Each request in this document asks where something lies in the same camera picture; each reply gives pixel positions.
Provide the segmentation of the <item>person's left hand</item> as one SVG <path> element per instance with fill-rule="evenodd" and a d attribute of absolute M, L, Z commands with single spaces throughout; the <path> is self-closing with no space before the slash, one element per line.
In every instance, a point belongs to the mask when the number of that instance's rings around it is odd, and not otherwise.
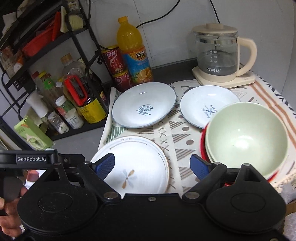
<path fill-rule="evenodd" d="M 21 220 L 16 208 L 20 197 L 24 196 L 27 190 L 26 186 L 22 186 L 18 192 L 18 197 L 10 202 L 7 202 L 1 197 L 1 210 L 5 212 L 5 215 L 1 215 L 1 230 L 9 237 L 17 238 L 23 232 L 21 228 Z"/>

